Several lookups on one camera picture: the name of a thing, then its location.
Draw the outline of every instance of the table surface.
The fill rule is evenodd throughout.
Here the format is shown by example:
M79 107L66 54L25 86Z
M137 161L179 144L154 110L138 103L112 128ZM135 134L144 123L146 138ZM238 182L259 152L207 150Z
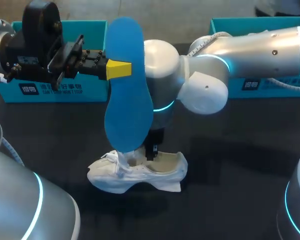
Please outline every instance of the table surface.
M5 138L78 203L80 240L277 239L277 206L300 158L300 98L230 99L207 116L177 102L160 150L188 161L180 193L142 183L111 194L89 183L87 167L112 150L106 107L5 104L0 96Z

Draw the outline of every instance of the shoe heel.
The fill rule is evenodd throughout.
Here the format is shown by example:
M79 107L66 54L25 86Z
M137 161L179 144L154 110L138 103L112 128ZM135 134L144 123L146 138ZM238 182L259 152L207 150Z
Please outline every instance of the shoe heel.
M156 182L152 184L156 189L167 192L181 192L180 182Z

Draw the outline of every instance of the white sneaker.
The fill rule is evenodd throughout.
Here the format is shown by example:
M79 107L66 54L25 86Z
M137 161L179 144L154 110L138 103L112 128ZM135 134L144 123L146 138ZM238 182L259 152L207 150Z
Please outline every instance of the white sneaker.
M147 161L143 150L106 153L89 166L87 177L98 189L123 194L133 185L146 182L168 192L180 192L180 181L188 170L181 152L159 152L153 161Z

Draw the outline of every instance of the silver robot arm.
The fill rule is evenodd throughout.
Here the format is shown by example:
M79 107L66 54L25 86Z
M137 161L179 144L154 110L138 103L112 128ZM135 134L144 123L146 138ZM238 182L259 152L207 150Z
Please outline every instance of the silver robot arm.
M145 71L155 108L179 99L192 112L213 114L227 102L229 79L300 76L300 26L209 40L211 36L195 40L186 56L167 42L145 41ZM156 125L165 124L154 121Z

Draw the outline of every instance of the teal box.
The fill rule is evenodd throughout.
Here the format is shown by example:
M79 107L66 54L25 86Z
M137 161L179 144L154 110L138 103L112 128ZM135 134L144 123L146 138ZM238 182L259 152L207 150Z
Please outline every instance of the teal box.
M17 32L22 23L16 21L12 26ZM85 49L105 49L107 21L62 21L62 26L65 42L74 42L83 34ZM48 83L14 79L9 84L0 83L0 94L6 103L105 102L108 88L108 81L78 73L75 79L64 78L58 91L53 91Z
M217 32L227 32L232 36L243 36L250 33L261 33L265 30L300 26L300 17L242 17L242 18L213 18L210 21L209 35ZM300 76L280 77L277 80L300 87ZM257 86L254 90L245 86ZM280 87L265 78L247 79L233 78L228 83L229 98L280 98L300 97L300 91Z

